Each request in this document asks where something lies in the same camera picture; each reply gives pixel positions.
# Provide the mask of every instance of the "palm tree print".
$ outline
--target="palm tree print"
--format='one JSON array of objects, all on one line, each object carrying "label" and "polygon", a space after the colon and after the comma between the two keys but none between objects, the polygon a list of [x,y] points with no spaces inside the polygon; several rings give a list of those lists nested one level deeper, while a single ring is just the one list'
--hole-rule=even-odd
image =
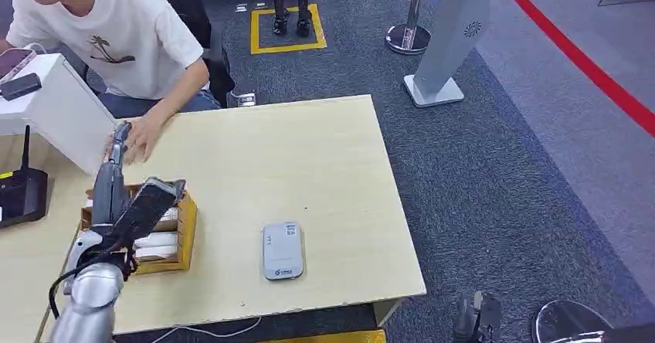
[{"label": "palm tree print", "polygon": [[100,57],[95,57],[91,56],[92,59],[99,59],[100,61],[104,61],[106,63],[128,63],[130,61],[136,61],[134,56],[123,56],[120,59],[115,59],[113,58],[108,52],[105,47],[111,47],[111,44],[105,39],[103,39],[101,36],[91,36],[91,40],[89,41],[89,44],[98,50],[98,52],[102,53],[103,58]]}]

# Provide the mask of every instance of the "white box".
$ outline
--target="white box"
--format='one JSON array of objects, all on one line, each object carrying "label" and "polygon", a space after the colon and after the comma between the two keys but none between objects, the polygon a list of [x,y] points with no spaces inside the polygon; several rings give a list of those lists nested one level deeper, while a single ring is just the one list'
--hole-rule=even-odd
[{"label": "white box", "polygon": [[90,175],[104,159],[117,125],[111,113],[59,53],[39,55],[16,78],[36,73],[42,88],[15,100],[0,98],[0,135],[32,132]]}]

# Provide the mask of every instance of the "wooden organizer tray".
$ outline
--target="wooden organizer tray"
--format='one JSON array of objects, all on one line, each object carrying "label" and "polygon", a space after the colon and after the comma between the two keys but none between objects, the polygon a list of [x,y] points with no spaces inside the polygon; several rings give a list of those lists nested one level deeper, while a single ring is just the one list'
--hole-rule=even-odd
[{"label": "wooden organizer tray", "polygon": [[[130,196],[136,195],[141,185],[126,185]],[[87,198],[93,199],[93,190],[87,190]],[[188,270],[191,266],[191,255],[193,253],[193,238],[195,235],[195,219],[198,207],[185,190],[184,198],[178,203],[180,209],[177,223],[174,226],[159,222],[153,233],[178,232],[178,253],[165,260],[137,260],[139,265],[135,274],[157,273],[165,271]],[[91,224],[91,208],[82,208],[82,221],[80,230],[86,231]]]}]

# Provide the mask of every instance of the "hand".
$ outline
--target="hand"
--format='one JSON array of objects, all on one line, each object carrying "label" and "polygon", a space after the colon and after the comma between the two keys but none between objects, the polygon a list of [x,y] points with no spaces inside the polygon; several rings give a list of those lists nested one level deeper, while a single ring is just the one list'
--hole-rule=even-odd
[{"label": "hand", "polygon": [[141,119],[131,121],[132,130],[127,136],[125,146],[125,162],[130,164],[141,154],[143,161],[150,158],[150,154],[161,135],[161,129],[166,120],[157,114],[147,113]]}]

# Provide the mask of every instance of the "silver stanchion base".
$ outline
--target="silver stanchion base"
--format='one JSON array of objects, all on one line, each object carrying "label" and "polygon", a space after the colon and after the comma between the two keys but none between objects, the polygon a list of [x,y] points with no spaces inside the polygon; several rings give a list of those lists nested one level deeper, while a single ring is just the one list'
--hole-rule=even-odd
[{"label": "silver stanchion base", "polygon": [[402,39],[405,37],[406,24],[392,26],[387,32],[385,41],[391,51],[401,53],[403,55],[419,55],[426,51],[428,48],[430,33],[422,26],[416,26],[416,34],[414,35],[414,43],[411,48],[402,47]]},{"label": "silver stanchion base", "polygon": [[236,100],[237,107],[249,107],[257,105],[257,97],[255,93],[245,93],[236,95],[232,91],[229,94]]},{"label": "silver stanchion base", "polygon": [[457,86],[453,78],[448,79],[446,84],[438,93],[429,94],[421,93],[421,90],[414,84],[414,76],[408,75],[403,78],[405,88],[414,101],[416,107],[429,107],[440,104],[448,104],[450,102],[457,102],[464,99],[464,93]]},{"label": "silver stanchion base", "polygon": [[541,308],[532,325],[534,343],[551,343],[591,331],[608,331],[612,326],[598,312],[584,304],[552,301]]}]

